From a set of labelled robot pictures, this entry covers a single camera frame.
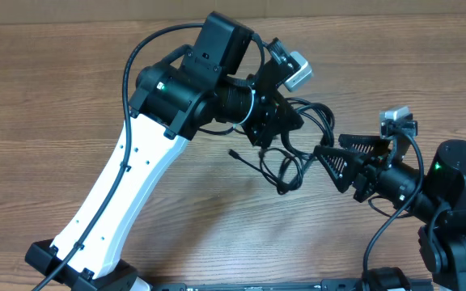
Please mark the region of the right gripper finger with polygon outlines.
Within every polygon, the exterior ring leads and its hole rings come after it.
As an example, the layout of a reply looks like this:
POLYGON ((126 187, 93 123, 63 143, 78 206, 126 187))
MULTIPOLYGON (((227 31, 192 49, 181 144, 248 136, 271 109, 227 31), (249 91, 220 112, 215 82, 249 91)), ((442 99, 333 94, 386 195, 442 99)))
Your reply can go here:
POLYGON ((323 165, 337 190, 344 193, 355 181, 369 156, 362 152, 317 145, 313 154, 323 165))
POLYGON ((352 134, 341 134, 338 142, 339 146, 343 149, 374 155, 385 154, 390 144, 389 140, 382 139, 380 136, 352 134))

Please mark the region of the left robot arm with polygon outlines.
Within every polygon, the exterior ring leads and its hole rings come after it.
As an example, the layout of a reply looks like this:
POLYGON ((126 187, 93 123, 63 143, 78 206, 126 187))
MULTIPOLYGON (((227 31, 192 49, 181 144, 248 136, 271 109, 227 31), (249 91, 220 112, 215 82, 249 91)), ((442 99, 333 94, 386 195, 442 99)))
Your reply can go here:
POLYGON ((302 126, 280 93, 312 75, 309 62, 280 40, 218 12, 196 24, 183 44, 122 83, 124 126, 105 168, 78 212, 49 240, 34 242, 26 262, 73 290, 147 290, 121 252, 138 214, 164 172, 206 124, 241 128, 252 145, 302 126))

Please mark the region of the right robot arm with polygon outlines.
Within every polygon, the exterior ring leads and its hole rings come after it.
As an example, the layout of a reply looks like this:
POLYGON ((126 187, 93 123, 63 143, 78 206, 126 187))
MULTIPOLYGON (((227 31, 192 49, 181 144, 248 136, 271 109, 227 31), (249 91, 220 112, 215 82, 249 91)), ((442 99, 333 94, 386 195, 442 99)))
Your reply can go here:
POLYGON ((441 143, 430 168, 412 168, 403 158, 411 137, 342 134, 337 148, 318 145, 314 155, 339 192, 354 188, 354 199, 380 197, 401 216, 424 225, 418 231, 420 254, 434 283, 466 290, 466 141, 441 143))

